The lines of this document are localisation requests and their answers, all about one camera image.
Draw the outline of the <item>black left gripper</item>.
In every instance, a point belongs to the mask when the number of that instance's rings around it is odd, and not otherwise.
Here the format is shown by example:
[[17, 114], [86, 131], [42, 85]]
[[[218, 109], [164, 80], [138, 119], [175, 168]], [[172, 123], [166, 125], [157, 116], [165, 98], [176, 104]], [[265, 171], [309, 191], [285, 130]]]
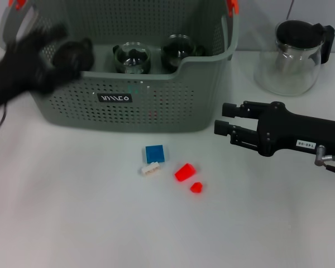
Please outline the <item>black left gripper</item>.
[[18, 41], [11, 41], [0, 60], [0, 106], [26, 91], [53, 92], [81, 77], [72, 66], [49, 69], [40, 51], [46, 45], [68, 36], [64, 24], [37, 28]]

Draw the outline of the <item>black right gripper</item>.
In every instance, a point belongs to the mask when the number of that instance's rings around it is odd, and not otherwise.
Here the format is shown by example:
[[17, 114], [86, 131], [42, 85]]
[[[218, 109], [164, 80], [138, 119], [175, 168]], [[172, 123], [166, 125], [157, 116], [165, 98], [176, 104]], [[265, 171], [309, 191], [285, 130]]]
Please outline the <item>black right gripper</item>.
[[230, 144], [258, 151], [262, 156], [273, 156], [284, 149], [315, 155], [320, 145], [327, 154], [335, 155], [335, 121], [291, 113], [284, 103], [224, 103], [222, 116], [257, 119], [257, 131], [215, 120], [214, 133], [230, 135]]

